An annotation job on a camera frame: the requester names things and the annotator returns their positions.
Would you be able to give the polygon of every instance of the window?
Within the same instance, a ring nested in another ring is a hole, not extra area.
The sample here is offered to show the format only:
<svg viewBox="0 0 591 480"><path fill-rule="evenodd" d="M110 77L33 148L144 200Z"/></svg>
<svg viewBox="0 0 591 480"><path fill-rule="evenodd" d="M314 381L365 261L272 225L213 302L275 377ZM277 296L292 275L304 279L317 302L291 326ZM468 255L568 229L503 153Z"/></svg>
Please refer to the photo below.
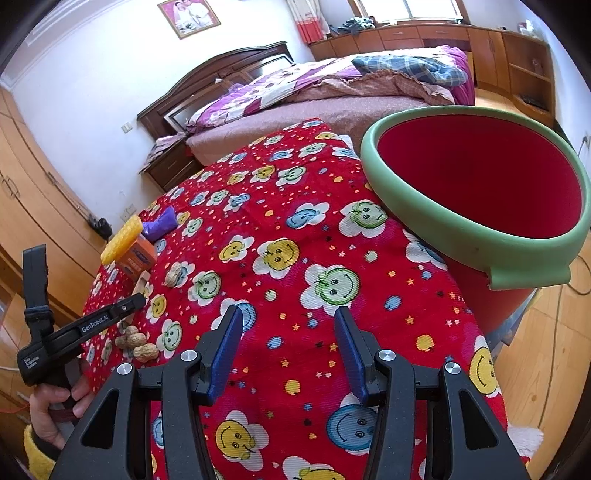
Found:
<svg viewBox="0 0 591 480"><path fill-rule="evenodd" d="M364 17L379 22L396 20L460 20L456 0L356 0Z"/></svg>

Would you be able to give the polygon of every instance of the human hand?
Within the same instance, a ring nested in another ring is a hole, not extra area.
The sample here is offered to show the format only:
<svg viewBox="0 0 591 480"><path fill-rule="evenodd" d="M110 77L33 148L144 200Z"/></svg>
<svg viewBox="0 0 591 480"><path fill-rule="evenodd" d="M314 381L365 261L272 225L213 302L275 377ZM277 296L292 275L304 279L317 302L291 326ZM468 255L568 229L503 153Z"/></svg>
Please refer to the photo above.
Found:
<svg viewBox="0 0 591 480"><path fill-rule="evenodd" d="M84 373L90 365L86 360L80 360L80 371ZM77 418L82 418L84 412L94 399L95 395L90 390L90 382L87 376L81 375L76 384L72 387L72 398L77 402L72 412ZM37 436L51 443L56 448L62 450L66 440L61 435L55 422L49 415L49 405L52 403L62 403L70 397L70 391L48 384L37 385L31 397L29 398L29 412L31 414L31 424Z"/></svg>

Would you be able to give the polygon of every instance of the orange box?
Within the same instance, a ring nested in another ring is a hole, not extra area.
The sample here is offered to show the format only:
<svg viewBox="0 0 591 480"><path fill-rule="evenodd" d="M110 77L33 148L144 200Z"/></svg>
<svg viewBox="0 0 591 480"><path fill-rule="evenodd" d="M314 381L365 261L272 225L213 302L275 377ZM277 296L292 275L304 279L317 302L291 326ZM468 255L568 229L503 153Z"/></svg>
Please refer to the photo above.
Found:
<svg viewBox="0 0 591 480"><path fill-rule="evenodd" d="M158 260L156 247L148 242L143 235L140 235L131 247L115 261L115 264L129 278L137 280L144 270L149 271L156 264L156 260Z"/></svg>

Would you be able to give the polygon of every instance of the blue plaid blanket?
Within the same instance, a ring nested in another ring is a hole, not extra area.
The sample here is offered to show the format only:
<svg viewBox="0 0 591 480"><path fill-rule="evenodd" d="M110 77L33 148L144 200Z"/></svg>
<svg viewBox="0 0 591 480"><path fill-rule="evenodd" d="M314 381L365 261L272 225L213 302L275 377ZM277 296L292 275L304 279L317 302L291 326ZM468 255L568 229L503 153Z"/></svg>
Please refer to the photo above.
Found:
<svg viewBox="0 0 591 480"><path fill-rule="evenodd" d="M359 73L365 75L378 70L394 70L417 79L419 82L456 87L466 83L466 72L457 67L425 57L410 57L407 55L374 55L359 56L352 60Z"/></svg>

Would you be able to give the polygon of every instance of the red and green trash bin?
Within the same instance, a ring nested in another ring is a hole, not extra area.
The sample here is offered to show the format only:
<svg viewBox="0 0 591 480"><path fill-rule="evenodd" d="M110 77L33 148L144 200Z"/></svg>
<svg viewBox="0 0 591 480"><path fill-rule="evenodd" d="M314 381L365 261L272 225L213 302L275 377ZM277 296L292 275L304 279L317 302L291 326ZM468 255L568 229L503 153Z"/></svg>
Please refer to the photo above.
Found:
<svg viewBox="0 0 591 480"><path fill-rule="evenodd" d="M591 225L590 182L544 125L489 108L417 108L373 124L361 159L384 205L445 259L485 333L533 289L569 281Z"/></svg>

